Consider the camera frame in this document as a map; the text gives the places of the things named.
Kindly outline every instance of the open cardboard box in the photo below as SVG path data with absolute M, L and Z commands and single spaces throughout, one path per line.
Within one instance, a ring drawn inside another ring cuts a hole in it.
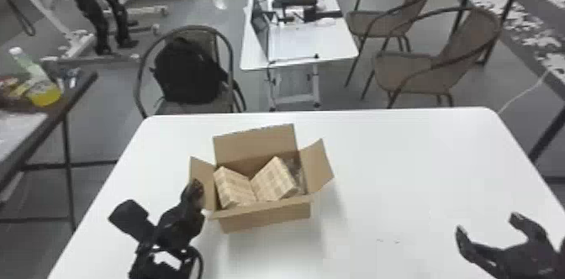
M 203 207 L 212 211 L 209 219 L 217 219 L 225 233 L 309 218 L 312 194 L 334 177 L 322 139 L 299 150 L 292 124 L 215 136 L 214 152 L 216 165 L 191 157 L 190 175 L 192 179 L 203 183 Z M 299 159 L 306 181 L 306 194 L 222 209 L 214 184 L 216 168 L 225 166 L 252 178 L 273 156 L 284 160 Z

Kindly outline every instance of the plastic bottle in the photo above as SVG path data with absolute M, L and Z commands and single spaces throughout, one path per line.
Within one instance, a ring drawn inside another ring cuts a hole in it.
M 10 49 L 10 55 L 30 74 L 29 80 L 18 87 L 18 92 L 25 93 L 26 97 L 38 107 L 45 107 L 59 100 L 61 90 L 49 79 L 40 65 L 33 62 L 19 47 Z

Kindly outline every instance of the white desk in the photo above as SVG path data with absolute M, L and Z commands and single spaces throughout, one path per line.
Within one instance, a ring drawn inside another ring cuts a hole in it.
M 341 10 L 340 6 L 337 3 L 337 0 L 325 0 L 325 5 L 325 11 Z M 335 24 L 331 26 L 316 26 L 314 23 L 300 24 L 303 26 L 312 27 L 311 29 L 313 29 L 314 32 L 313 40 L 315 43 L 315 49 L 319 58 L 281 61 L 269 66 L 267 57 L 265 56 L 265 53 L 261 45 L 259 44 L 259 40 L 256 37 L 255 31 L 253 31 L 253 27 L 251 26 L 249 15 L 251 15 L 252 8 L 253 0 L 247 0 L 247 6 L 244 8 L 244 14 L 246 16 L 241 48 L 241 70 L 266 70 L 266 68 L 269 67 L 268 71 L 276 71 L 275 74 L 273 74 L 274 76 L 267 74 L 267 78 L 265 80 L 267 86 L 267 97 L 269 99 L 271 110 L 274 110 L 279 103 L 296 103 L 302 101 L 313 101 L 314 106 L 318 108 L 320 104 L 318 64 L 328 61 L 352 59 L 359 55 L 355 42 L 353 41 L 353 37 L 351 36 L 349 29 L 347 28 L 346 21 L 343 18 L 338 18 L 335 20 Z M 285 45 L 289 48 L 295 48 L 298 54 L 302 54 L 300 52 L 301 45 L 300 43 L 297 43 L 297 41 L 290 39 L 288 36 L 285 37 L 284 34 L 279 35 L 277 38 L 278 45 Z M 312 66 L 312 93 L 293 97 L 279 97 L 278 90 L 282 81 L 282 75 L 280 73 L 280 70 L 278 69 L 304 69 L 304 65 L 307 64 Z
M 121 279 L 136 243 L 107 221 L 127 198 L 155 222 L 188 179 L 188 157 L 214 162 L 213 135 L 294 123 L 298 145 L 323 138 L 335 179 L 312 218 L 193 241 L 204 278 L 492 279 L 458 253 L 455 229 L 505 247 L 533 218 L 555 246 L 565 213 L 498 116 L 484 108 L 246 113 L 148 118 L 94 200 L 50 279 Z

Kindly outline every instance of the metal chair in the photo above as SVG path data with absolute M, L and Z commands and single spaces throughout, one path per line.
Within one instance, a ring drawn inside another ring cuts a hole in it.
M 353 71 L 356 68 L 357 62 L 361 57 L 365 43 L 369 38 L 386 38 L 390 34 L 390 28 L 396 27 L 398 24 L 406 20 L 416 17 L 422 11 L 425 3 L 428 0 L 404 0 L 404 3 L 396 8 L 389 9 L 388 11 L 373 11 L 373 10 L 359 10 L 361 0 L 357 0 L 353 11 L 346 15 L 346 22 L 349 30 L 353 35 L 359 39 L 359 56 L 353 61 L 353 65 L 347 76 L 346 84 L 349 85 Z M 403 40 L 406 43 L 406 50 L 410 52 L 412 47 L 406 33 L 411 25 L 398 27 L 393 32 L 393 36 L 397 38 L 399 48 L 404 50 Z M 388 40 L 385 41 L 384 47 L 388 45 Z
M 413 24 L 424 18 L 442 13 L 468 12 L 467 18 L 449 38 L 443 51 L 436 56 L 385 51 L 385 47 L 373 57 L 373 71 L 367 79 L 362 99 L 375 76 L 378 85 L 388 94 L 391 108 L 401 92 L 436 95 L 438 103 L 441 96 L 447 97 L 453 107 L 450 89 L 474 65 L 478 57 L 499 37 L 501 26 L 499 18 L 487 10 L 475 7 L 443 8 L 413 18 L 391 30 L 385 44 L 394 37 L 394 30 Z
M 198 42 L 206 50 L 212 59 L 219 63 L 218 38 L 224 41 L 228 51 L 228 82 L 221 85 L 220 94 L 211 103 L 192 105 L 184 103 L 171 103 L 163 100 L 155 114 L 188 114 L 188 113 L 231 113 L 234 110 L 241 112 L 241 106 L 246 109 L 245 101 L 242 97 L 236 97 L 234 92 L 234 51 L 228 39 L 218 30 L 202 25 L 188 25 L 164 34 L 149 47 L 141 56 L 140 67 L 137 73 L 137 80 L 134 87 L 135 105 L 140 110 L 142 118 L 147 118 L 148 114 L 141 103 L 141 84 L 143 75 L 148 66 L 148 62 L 153 62 L 155 55 L 161 50 L 158 45 L 165 45 L 177 37 L 183 37 L 191 41 Z

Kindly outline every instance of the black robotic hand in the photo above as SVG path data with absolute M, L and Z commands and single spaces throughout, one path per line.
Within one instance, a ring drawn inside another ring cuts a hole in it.
M 456 241 L 463 258 L 497 279 L 565 278 L 565 240 L 558 253 L 536 222 L 519 213 L 512 213 L 509 222 L 525 234 L 527 241 L 505 250 L 473 243 L 465 230 L 457 227 Z
M 131 235 L 140 244 L 137 257 L 129 272 L 130 279 L 185 279 L 189 278 L 196 261 L 198 278 L 203 273 L 203 258 L 190 241 L 202 231 L 203 185 L 191 182 L 181 194 L 181 202 L 161 215 L 154 226 L 148 213 L 138 203 L 127 200 L 108 217 L 118 229 Z M 166 251 L 181 262 L 176 269 L 167 263 L 155 263 L 155 254 Z

